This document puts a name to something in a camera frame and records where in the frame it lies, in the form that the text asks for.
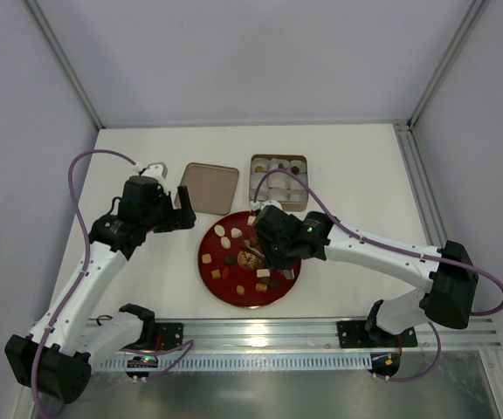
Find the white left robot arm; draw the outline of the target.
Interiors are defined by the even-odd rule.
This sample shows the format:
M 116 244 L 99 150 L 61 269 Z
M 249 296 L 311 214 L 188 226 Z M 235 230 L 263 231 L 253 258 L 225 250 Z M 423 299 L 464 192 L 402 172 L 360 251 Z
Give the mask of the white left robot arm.
M 12 335 L 4 353 L 17 382 L 71 404 L 84 392 L 94 367 L 122 349 L 147 350 L 158 334 L 153 311 L 125 304 L 98 331 L 86 323 L 105 291 L 150 233 L 194 227 L 196 214 L 185 186 L 180 206 L 153 177 L 124 184 L 116 213 L 98 218 L 87 232 L 85 253 L 46 315 L 25 335 Z

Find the dark strawberry chocolate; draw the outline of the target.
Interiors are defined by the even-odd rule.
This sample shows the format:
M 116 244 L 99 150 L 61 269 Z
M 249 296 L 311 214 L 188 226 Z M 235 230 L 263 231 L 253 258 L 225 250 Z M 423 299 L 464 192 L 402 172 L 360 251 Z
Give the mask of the dark strawberry chocolate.
M 224 258 L 224 264 L 226 266 L 233 266 L 236 263 L 236 259 L 232 256 L 227 256 Z

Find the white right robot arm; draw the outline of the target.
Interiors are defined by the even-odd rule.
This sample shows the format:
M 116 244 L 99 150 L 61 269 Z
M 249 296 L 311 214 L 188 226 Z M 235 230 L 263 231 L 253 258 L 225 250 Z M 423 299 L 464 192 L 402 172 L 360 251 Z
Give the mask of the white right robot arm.
M 387 345 L 428 322 L 454 330 L 467 328 L 478 276 L 462 244 L 447 242 L 436 248 L 369 238 L 339 226 L 324 213 L 312 211 L 299 219 L 275 205 L 253 214 L 252 227 L 273 270 L 287 270 L 299 260 L 314 258 L 359 265 L 412 286 L 400 297 L 372 305 L 364 330 L 375 345 Z

